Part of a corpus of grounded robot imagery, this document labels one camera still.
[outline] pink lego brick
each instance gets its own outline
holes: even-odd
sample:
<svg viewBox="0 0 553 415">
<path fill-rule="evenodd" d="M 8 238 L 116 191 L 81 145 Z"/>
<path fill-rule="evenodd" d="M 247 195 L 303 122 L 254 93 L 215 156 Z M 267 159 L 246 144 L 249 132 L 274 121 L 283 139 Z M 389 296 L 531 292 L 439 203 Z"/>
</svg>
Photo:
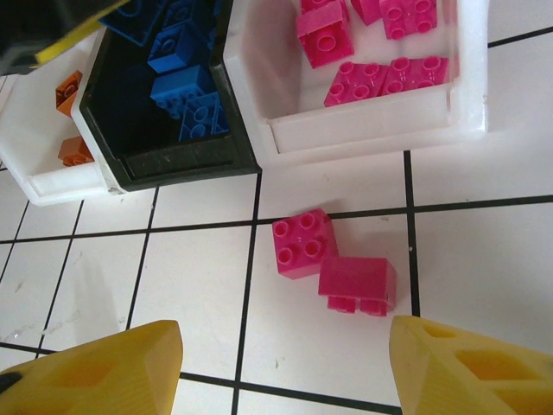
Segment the pink lego brick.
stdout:
<svg viewBox="0 0 553 415">
<path fill-rule="evenodd" d="M 351 56 L 353 42 L 341 1 L 300 15 L 296 20 L 297 37 L 311 67 L 321 67 Z"/>
<path fill-rule="evenodd" d="M 352 0 L 352 6 L 366 26 L 382 18 L 380 0 Z"/>
<path fill-rule="evenodd" d="M 325 106 L 379 97 L 388 69 L 378 63 L 342 63 L 328 90 Z"/>
<path fill-rule="evenodd" d="M 396 307 L 396 279 L 384 258 L 329 257 L 321 265 L 319 295 L 328 297 L 331 310 L 386 316 Z"/>
<path fill-rule="evenodd" d="M 395 59 L 390 64 L 382 95 L 443 84 L 448 80 L 448 72 L 448 58 Z"/>
<path fill-rule="evenodd" d="M 347 10 L 346 0 L 301 0 L 300 7 L 302 9 L 302 14 L 305 14 L 311 10 L 319 9 L 320 7 L 330 2 L 341 3 L 342 9 L 344 10 L 344 14 L 346 15 L 346 19 L 349 22 L 349 11 Z"/>
<path fill-rule="evenodd" d="M 380 11 L 386 37 L 396 41 L 438 25 L 436 0 L 380 0 Z"/>
<path fill-rule="evenodd" d="M 278 273 L 291 279 L 314 275 L 324 258 L 338 256 L 332 221 L 322 209 L 273 223 Z"/>
</svg>

